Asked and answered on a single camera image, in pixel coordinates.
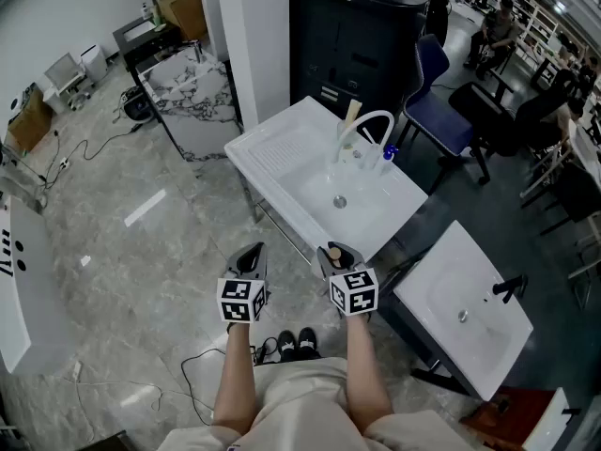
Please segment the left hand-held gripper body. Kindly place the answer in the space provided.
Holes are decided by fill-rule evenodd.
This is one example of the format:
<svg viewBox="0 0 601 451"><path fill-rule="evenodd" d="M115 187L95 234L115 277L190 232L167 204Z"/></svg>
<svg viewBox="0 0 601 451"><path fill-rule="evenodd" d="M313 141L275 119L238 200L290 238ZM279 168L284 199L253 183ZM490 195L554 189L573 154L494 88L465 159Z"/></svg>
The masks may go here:
<svg viewBox="0 0 601 451"><path fill-rule="evenodd" d="M216 290L218 310L227 323L253 323L268 303L266 272L227 275L219 278Z"/></svg>

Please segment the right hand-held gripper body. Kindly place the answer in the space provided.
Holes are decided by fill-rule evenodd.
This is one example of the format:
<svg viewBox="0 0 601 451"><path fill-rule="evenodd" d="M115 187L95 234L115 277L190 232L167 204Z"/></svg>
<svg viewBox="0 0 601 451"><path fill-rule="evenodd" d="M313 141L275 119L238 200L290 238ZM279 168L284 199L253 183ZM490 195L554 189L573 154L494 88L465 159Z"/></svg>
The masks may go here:
<svg viewBox="0 0 601 451"><path fill-rule="evenodd" d="M345 317L378 309L378 279L373 268L360 264L355 269L324 265L326 296Z"/></svg>

